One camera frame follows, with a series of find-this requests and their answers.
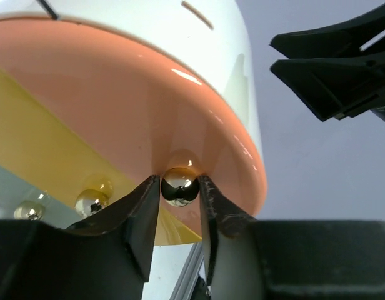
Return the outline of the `yellow drawer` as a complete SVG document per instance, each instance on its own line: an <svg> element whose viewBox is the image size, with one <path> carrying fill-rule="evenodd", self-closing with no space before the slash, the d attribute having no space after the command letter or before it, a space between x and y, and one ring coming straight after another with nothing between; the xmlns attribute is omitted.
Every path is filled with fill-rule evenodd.
<svg viewBox="0 0 385 300"><path fill-rule="evenodd" d="M0 66L0 166L67 206L85 190L117 201L174 167L200 172L176 112L190 88L120 62Z"/></svg>

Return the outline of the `white cylindrical drawer cabinet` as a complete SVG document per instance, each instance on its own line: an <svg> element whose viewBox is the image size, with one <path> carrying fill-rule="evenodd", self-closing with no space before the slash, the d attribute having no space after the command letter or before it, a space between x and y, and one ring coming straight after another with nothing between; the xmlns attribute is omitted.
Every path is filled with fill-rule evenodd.
<svg viewBox="0 0 385 300"><path fill-rule="evenodd" d="M0 299L141 299L178 244L262 299L266 193L235 1L0 1Z"/></svg>

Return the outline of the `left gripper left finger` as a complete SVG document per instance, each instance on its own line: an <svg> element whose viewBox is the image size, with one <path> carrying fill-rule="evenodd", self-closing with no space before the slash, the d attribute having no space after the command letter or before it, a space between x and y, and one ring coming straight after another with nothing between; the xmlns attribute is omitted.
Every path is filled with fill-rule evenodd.
<svg viewBox="0 0 385 300"><path fill-rule="evenodd" d="M149 280L160 178L66 229L0 220L0 299L141 299Z"/></svg>

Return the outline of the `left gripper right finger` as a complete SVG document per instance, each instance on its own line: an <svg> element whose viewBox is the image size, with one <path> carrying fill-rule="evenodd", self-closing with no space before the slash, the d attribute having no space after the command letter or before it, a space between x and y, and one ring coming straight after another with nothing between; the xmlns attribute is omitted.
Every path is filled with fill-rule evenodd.
<svg viewBox="0 0 385 300"><path fill-rule="evenodd" d="M385 299L385 221L261 221L199 187L212 299Z"/></svg>

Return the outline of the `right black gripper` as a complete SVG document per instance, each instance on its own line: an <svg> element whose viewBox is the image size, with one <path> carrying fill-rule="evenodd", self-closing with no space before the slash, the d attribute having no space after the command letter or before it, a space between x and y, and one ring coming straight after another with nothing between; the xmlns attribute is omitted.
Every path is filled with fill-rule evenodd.
<svg viewBox="0 0 385 300"><path fill-rule="evenodd" d="M270 46L291 60L270 68L321 121L354 118L370 110L385 122L385 61L354 58L385 51L385 3L348 21L306 31L278 34Z"/></svg>

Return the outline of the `orange top drawer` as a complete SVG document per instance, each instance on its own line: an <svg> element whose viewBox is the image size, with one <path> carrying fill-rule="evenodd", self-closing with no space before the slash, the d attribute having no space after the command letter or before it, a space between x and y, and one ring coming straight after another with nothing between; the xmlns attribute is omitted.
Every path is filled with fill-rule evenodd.
<svg viewBox="0 0 385 300"><path fill-rule="evenodd" d="M151 174L192 194L161 198L160 245L199 240L201 174L256 215L267 181L247 38L222 42L209 31L192 51L223 83L127 35L0 20L1 217L66 226Z"/></svg>

